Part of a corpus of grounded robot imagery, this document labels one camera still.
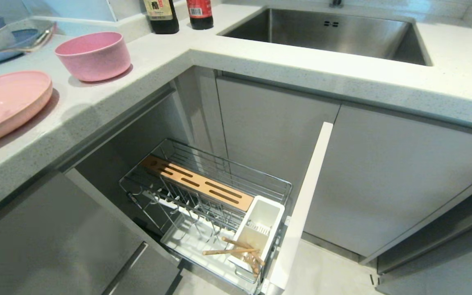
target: wooden chopstick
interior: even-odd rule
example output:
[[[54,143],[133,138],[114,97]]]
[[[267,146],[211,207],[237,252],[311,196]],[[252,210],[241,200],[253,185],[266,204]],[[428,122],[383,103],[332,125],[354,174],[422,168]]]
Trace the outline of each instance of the wooden chopstick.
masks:
[[[215,255],[215,254],[228,254],[228,253],[245,253],[245,252],[256,252],[258,249],[229,249],[229,250],[209,250],[203,251],[203,255]]]
[[[227,237],[221,237],[221,240],[222,241],[225,241],[227,243],[232,243],[234,246],[238,246],[238,247],[243,247],[243,248],[252,248],[251,245],[249,245],[248,243],[242,243],[242,242],[239,242],[239,241],[234,241],[234,240],[231,240]],[[256,261],[261,265],[261,266],[265,266],[265,262],[260,258],[260,255],[257,253],[257,252],[250,252],[251,255],[254,257],[254,259],[256,259]]]

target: red bottle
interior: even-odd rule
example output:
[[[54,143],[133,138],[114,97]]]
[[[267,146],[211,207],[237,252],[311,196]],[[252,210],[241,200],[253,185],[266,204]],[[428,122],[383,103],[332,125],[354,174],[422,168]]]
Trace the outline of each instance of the red bottle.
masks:
[[[195,30],[206,30],[213,26],[210,0],[187,0],[191,26]]]

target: bottle label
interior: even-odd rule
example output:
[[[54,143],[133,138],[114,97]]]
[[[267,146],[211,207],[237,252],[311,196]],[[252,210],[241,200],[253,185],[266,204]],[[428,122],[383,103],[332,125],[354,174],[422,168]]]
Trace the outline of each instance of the bottle label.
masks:
[[[150,20],[171,20],[172,9],[169,0],[143,0]]]
[[[212,16],[210,0],[187,0],[191,18],[205,18]]]

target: pink plate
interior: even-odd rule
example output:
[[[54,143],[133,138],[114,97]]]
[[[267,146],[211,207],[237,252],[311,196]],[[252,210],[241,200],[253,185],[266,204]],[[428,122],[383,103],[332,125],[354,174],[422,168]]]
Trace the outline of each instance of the pink plate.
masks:
[[[52,95],[52,80],[39,71],[0,76],[0,138],[36,115]]]

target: white quartz countertop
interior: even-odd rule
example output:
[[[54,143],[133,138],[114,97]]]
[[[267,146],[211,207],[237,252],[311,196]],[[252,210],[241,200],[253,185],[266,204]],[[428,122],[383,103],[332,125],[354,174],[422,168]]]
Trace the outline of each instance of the white quartz countertop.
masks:
[[[0,139],[0,201],[99,127],[191,66],[203,66],[335,93],[472,127],[472,29],[459,19],[416,21],[433,66],[217,36],[264,7],[220,4],[215,27],[180,22],[174,35],[149,34],[128,43],[132,68],[108,82],[73,78],[54,54],[71,37],[56,35],[39,52],[0,65],[48,73],[54,95],[32,121]]]

